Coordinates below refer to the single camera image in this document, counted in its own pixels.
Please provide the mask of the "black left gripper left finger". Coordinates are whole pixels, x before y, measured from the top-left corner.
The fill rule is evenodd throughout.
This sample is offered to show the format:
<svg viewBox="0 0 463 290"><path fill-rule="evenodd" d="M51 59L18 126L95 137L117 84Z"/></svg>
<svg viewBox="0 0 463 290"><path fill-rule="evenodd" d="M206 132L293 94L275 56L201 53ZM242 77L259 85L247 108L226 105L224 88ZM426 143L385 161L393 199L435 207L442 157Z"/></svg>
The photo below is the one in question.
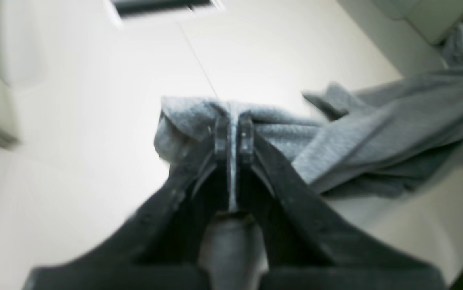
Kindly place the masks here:
<svg viewBox="0 0 463 290"><path fill-rule="evenodd" d="M24 290L209 290L198 266L215 213L228 209L230 120L175 167L165 184L99 246L62 265L37 267Z"/></svg>

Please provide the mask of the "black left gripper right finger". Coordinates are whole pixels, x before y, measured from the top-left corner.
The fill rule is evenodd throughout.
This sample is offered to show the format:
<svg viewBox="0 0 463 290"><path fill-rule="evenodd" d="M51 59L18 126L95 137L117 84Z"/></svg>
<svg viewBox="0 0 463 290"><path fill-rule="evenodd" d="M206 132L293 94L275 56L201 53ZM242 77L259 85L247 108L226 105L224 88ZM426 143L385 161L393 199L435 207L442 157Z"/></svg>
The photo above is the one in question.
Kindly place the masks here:
<svg viewBox="0 0 463 290"><path fill-rule="evenodd" d="M238 121L238 206L268 259L260 290L445 290L439 270L359 230L315 195L249 116Z"/></svg>

